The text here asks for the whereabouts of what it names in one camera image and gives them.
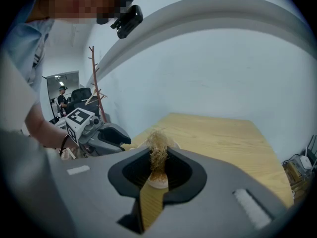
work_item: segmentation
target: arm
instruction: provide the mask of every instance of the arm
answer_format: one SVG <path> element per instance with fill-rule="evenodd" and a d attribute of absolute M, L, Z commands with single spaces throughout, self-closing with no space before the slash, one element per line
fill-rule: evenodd
<path fill-rule="evenodd" d="M 63 139 L 67 135 L 66 130 L 60 129 L 44 120 L 40 103 L 35 104 L 31 108 L 26 117 L 25 124 L 31 136 L 46 147 L 60 148 Z M 77 145 L 69 138 L 66 141 L 65 147 L 77 147 Z"/>

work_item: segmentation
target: white sticker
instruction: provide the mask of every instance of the white sticker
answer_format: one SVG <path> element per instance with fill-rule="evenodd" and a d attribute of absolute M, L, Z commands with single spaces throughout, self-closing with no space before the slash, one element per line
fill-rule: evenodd
<path fill-rule="evenodd" d="M 67 172 L 68 172 L 68 174 L 70 176 L 72 176 L 72 175 L 75 175 L 75 174 L 78 174 L 78 173 L 81 173 L 81 172 L 85 172 L 85 171 L 88 171 L 88 170 L 90 170 L 90 167 L 84 165 L 84 166 L 81 166 L 81 167 L 68 169 Z"/>

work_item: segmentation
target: black chair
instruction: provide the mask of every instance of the black chair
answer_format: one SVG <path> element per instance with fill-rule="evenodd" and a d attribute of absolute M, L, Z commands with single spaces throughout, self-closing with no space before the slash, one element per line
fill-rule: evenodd
<path fill-rule="evenodd" d="M 98 101 L 96 101 L 97 96 L 93 96 L 90 100 L 90 104 L 85 105 L 86 101 L 90 98 L 91 94 L 92 93 L 89 87 L 79 88 L 77 90 L 72 91 L 71 102 L 74 104 L 74 109 L 85 109 L 87 111 L 95 113 L 95 116 L 99 117 L 99 106 Z"/>

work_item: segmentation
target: wooden table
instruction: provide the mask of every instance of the wooden table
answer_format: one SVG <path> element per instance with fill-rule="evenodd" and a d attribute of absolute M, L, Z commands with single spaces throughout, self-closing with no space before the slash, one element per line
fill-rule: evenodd
<path fill-rule="evenodd" d="M 132 139 L 128 150 L 143 143 L 153 129 L 173 138 L 182 149 L 232 163 L 277 195 L 286 207 L 293 205 L 287 176 L 276 154 L 251 121 L 169 114 Z M 163 194 L 145 184 L 141 190 L 143 224 L 147 229 L 162 211 Z"/>

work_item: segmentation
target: natural fiber brush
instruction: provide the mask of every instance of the natural fiber brush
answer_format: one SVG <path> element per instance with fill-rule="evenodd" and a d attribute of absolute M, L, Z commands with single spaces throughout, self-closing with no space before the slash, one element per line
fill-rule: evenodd
<path fill-rule="evenodd" d="M 172 140 L 160 130 L 155 130 L 149 135 L 146 143 L 151 151 L 150 162 L 152 173 L 150 180 L 167 180 L 165 162 L 168 156 L 167 147 L 173 146 Z"/>

